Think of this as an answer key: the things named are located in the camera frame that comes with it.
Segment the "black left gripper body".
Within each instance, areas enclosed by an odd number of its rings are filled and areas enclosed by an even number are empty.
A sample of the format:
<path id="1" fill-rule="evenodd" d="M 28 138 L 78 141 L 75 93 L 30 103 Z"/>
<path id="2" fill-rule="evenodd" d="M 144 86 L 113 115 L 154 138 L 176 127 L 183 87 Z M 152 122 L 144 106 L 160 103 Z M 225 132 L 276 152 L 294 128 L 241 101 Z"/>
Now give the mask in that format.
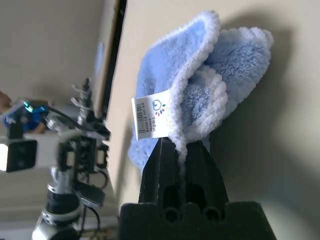
<path id="1" fill-rule="evenodd" d="M 68 166 L 68 153 L 74 152 L 73 170 L 78 173 L 94 174 L 105 170 L 108 162 L 111 132 L 102 123 L 89 123 L 60 133 L 57 143 L 57 168 L 65 172 Z"/>

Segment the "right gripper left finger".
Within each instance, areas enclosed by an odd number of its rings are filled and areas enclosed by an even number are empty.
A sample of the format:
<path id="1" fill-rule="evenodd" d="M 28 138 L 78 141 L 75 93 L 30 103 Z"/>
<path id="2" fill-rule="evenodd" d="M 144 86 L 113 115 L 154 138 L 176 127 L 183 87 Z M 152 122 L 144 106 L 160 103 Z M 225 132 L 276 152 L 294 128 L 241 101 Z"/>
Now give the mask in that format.
<path id="1" fill-rule="evenodd" d="M 181 204 L 184 202 L 181 167 L 175 144 L 160 138 L 142 171 L 139 203 Z"/>

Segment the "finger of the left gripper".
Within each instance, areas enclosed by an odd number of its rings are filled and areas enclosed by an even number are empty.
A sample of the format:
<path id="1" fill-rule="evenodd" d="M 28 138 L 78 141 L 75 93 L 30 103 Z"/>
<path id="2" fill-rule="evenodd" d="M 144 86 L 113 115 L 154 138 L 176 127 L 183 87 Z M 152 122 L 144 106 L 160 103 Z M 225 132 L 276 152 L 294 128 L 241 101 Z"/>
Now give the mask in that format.
<path id="1" fill-rule="evenodd" d="M 79 201 L 87 207 L 102 207 L 104 205 L 105 193 L 98 187 L 78 184 L 74 187 L 74 193 Z"/>

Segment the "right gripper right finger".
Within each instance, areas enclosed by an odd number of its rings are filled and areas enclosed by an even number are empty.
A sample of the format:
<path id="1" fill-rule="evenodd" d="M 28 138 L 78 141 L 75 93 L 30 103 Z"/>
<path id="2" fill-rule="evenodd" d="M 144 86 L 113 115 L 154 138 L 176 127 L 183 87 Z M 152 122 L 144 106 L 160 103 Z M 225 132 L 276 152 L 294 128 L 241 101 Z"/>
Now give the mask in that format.
<path id="1" fill-rule="evenodd" d="M 229 201 L 221 172 L 201 141 L 187 145 L 187 201 L 197 204 L 225 204 Z"/>

